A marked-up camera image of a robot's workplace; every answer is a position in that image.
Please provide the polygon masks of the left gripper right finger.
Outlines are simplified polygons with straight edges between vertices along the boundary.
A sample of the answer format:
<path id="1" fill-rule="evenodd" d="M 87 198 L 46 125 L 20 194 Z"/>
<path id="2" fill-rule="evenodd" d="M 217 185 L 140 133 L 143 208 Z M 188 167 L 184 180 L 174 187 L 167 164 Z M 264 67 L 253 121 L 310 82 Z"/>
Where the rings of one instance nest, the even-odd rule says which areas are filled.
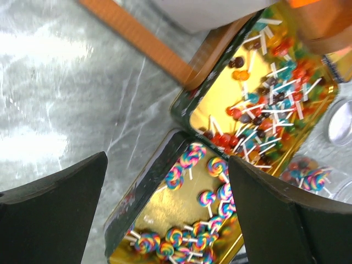
<path id="1" fill-rule="evenodd" d="M 249 263 L 351 263 L 351 205 L 232 156 L 229 180 Z"/>

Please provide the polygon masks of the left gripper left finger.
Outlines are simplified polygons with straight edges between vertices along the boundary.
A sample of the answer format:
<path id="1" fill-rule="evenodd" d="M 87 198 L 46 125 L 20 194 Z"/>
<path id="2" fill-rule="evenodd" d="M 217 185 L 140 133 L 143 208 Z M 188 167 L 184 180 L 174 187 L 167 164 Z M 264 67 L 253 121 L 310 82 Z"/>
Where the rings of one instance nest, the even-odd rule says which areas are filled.
<path id="1" fill-rule="evenodd" d="M 107 164 L 99 152 L 1 191 L 1 263 L 80 263 Z"/>

